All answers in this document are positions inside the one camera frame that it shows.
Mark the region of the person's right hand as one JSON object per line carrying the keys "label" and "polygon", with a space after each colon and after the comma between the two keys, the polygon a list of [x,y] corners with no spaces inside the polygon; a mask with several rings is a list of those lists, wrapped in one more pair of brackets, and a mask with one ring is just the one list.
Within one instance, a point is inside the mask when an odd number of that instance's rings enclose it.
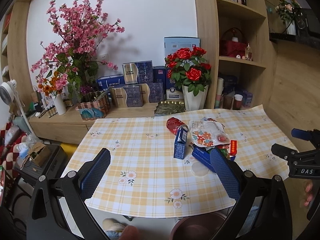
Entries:
{"label": "person's right hand", "polygon": [[306,180],[303,186],[303,198],[300,201],[301,207],[308,207],[313,200],[313,182]]}

